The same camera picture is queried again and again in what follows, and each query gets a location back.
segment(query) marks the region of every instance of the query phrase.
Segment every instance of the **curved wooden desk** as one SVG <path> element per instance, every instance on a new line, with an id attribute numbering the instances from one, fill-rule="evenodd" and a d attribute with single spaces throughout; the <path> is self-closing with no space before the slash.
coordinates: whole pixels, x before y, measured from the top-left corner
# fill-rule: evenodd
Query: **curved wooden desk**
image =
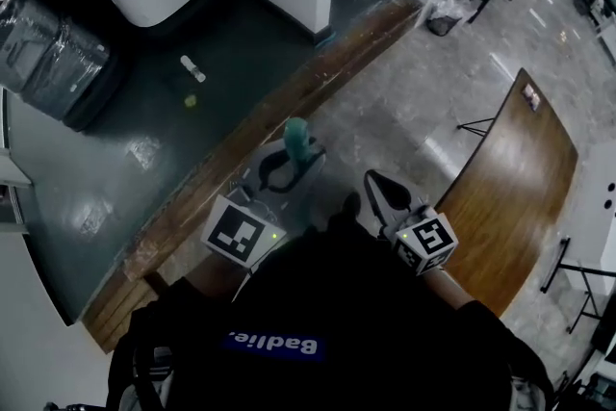
<path id="1" fill-rule="evenodd" d="M 523 96 L 526 85 L 541 98 L 536 112 Z M 498 316 L 535 265 L 577 162 L 567 131 L 522 69 L 489 132 L 437 206 L 460 242 L 448 272 Z"/>

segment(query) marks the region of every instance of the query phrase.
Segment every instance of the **person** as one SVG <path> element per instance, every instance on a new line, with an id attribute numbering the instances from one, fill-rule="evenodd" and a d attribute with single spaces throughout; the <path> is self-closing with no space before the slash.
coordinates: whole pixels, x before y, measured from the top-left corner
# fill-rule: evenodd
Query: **person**
<path id="1" fill-rule="evenodd" d="M 144 411 L 551 409 L 535 353 L 444 270 L 415 276 L 357 214 L 348 200 L 325 232 L 309 228 L 269 255 L 238 294 L 246 272 L 213 253 L 136 312 L 107 409 L 131 408 L 127 389 Z M 163 391 L 150 382 L 160 374 L 172 377 Z"/>

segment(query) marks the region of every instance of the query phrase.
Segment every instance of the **yellow object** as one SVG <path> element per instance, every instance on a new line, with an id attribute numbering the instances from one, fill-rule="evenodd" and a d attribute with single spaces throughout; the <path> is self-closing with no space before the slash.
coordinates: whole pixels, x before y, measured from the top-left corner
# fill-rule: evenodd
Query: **yellow object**
<path id="1" fill-rule="evenodd" d="M 193 106 L 196 105 L 196 96 L 194 94 L 187 96 L 184 99 L 184 104 L 186 105 L 186 108 L 192 108 Z"/>

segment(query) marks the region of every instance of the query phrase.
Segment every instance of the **sticker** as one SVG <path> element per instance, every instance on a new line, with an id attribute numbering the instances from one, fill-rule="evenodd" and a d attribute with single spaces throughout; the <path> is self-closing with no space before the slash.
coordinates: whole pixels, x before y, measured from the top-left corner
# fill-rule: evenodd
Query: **sticker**
<path id="1" fill-rule="evenodd" d="M 422 263 L 422 258 L 417 255 L 410 246 L 403 243 L 402 240 L 398 240 L 396 252 L 398 253 L 398 257 L 414 270 L 417 270 Z"/>
<path id="2" fill-rule="evenodd" d="M 528 103 L 530 109 L 533 112 L 536 112 L 541 104 L 541 98 L 539 97 L 539 94 L 537 94 L 537 91 L 534 90 L 530 84 L 527 84 L 522 90 L 522 96 L 526 100 L 526 103 Z"/>
<path id="3" fill-rule="evenodd" d="M 449 233 L 437 218 L 413 228 L 413 233 L 428 255 L 453 244 Z"/>
<path id="4" fill-rule="evenodd" d="M 436 257 L 432 257 L 425 263 L 425 266 L 423 266 L 423 269 L 420 272 L 420 274 L 423 274 L 424 272 L 428 272 L 431 269 L 434 269 L 438 266 L 443 265 L 446 261 L 449 260 L 449 257 L 451 256 L 452 253 L 453 253 L 453 248 L 450 248 L 447 252 L 443 252 L 437 255 Z"/>
<path id="5" fill-rule="evenodd" d="M 321 338 L 265 332 L 229 332 L 222 347 L 285 360 L 322 361 L 325 356 Z"/>

